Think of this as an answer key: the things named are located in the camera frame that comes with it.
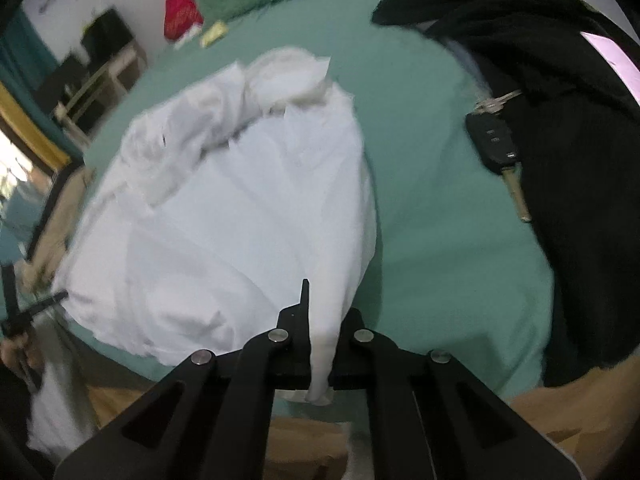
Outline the person's left hand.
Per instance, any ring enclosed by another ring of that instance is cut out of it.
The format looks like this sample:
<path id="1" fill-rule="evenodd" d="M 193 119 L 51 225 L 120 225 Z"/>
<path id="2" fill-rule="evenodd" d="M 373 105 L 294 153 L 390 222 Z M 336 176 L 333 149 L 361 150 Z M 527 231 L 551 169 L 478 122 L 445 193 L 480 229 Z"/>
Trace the person's left hand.
<path id="1" fill-rule="evenodd" d="M 28 330 L 13 338 L 1 341 L 2 363 L 19 378 L 32 379 L 42 376 L 44 359 L 37 334 Z"/>

